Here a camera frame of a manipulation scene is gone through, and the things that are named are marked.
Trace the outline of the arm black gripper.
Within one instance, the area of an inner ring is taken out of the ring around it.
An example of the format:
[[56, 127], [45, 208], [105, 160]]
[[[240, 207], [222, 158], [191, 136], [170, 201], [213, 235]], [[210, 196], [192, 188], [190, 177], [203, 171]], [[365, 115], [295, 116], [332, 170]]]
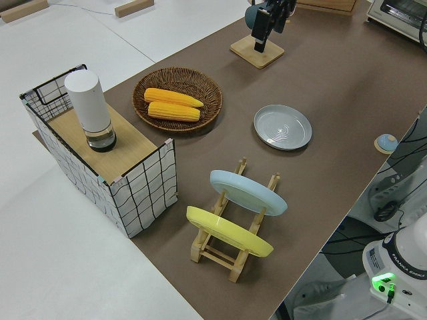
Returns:
[[[296, 0], [267, 0], [264, 2], [265, 8], [272, 12], [273, 30], [282, 33], [285, 27], [288, 13], [293, 13], [296, 9]], [[268, 38], [268, 27], [270, 23], [270, 13], [259, 8], [256, 11], [254, 25], [252, 27], [252, 37], [255, 39], [254, 50], [263, 53]]]

